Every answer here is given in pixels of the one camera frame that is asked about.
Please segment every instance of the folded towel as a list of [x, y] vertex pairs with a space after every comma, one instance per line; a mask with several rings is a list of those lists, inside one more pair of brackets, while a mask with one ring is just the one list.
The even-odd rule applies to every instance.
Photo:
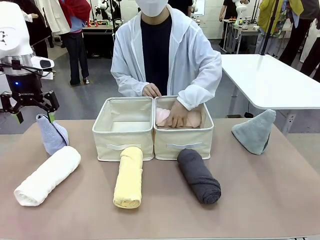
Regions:
[[36, 122], [41, 131], [44, 148], [49, 155], [69, 145], [68, 132], [64, 127], [56, 122], [50, 123], [44, 114], [37, 115]]
[[71, 146], [63, 147], [14, 190], [16, 200], [22, 206], [40, 205], [78, 167], [80, 160], [77, 150]]
[[269, 109], [249, 121], [233, 126], [232, 134], [250, 153], [261, 155], [268, 146], [275, 120], [276, 111]]
[[120, 157], [113, 203], [119, 208], [135, 209], [141, 204], [143, 153], [140, 148], [130, 146], [122, 151]]
[[220, 183], [212, 177], [197, 151], [184, 149], [179, 153], [177, 160], [186, 182], [201, 204], [214, 204], [219, 200]]
[[[164, 127], [166, 125], [166, 120], [170, 115], [170, 110], [163, 109], [160, 107], [156, 108], [155, 123], [158, 127]], [[201, 123], [201, 113], [200, 111], [189, 111], [186, 126], [187, 128], [197, 128]]]

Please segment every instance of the black shirt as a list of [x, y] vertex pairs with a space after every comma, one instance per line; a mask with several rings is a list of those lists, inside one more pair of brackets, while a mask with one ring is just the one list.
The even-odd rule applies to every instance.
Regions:
[[232, 0], [224, 0], [223, 5], [226, 6], [224, 19], [229, 19], [231, 17], [238, 17], [238, 13], [236, 10], [236, 4], [232, 2]]
[[192, 6], [193, 0], [169, 0], [168, 4], [188, 16], [188, 7]]
[[161, 95], [167, 95], [169, 78], [169, 45], [172, 27], [171, 16], [158, 25], [141, 19], [142, 49], [145, 78], [157, 86]]

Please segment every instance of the hand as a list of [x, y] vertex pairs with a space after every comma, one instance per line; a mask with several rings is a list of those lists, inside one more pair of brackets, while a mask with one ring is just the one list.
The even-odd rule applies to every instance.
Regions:
[[170, 115], [166, 119], [166, 126], [180, 128], [187, 125], [188, 110], [178, 100], [175, 100]]
[[156, 98], [161, 97], [161, 93], [156, 85], [154, 85], [153, 83], [149, 83], [143, 88], [142, 96]]

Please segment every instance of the yellow jacket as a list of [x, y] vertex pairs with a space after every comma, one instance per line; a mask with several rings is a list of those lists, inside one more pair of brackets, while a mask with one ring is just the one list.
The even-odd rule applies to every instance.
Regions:
[[[275, 31], [283, 2], [284, 0], [279, 0], [278, 7], [276, 9], [275, 20], [271, 29], [271, 34], [273, 34]], [[289, 0], [289, 2], [292, 8], [292, 11], [298, 16], [300, 16], [300, 14], [304, 11], [304, 7], [301, 3], [301, 0]], [[267, 32], [269, 29], [270, 20], [274, 12], [275, 4], [276, 4], [276, 0], [262, 0], [262, 3], [259, 6], [260, 14], [258, 17], [258, 25], [260, 28], [264, 30], [264, 32]]]

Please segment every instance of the white hooded jacket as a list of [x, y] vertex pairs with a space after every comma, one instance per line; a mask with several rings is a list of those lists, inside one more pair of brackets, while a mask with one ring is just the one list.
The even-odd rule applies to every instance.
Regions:
[[[221, 54], [212, 49], [201, 28], [167, 5], [172, 18], [167, 94], [189, 111], [215, 96], [222, 77]], [[146, 81], [141, 12], [115, 34], [111, 73], [126, 97], [140, 97]]]

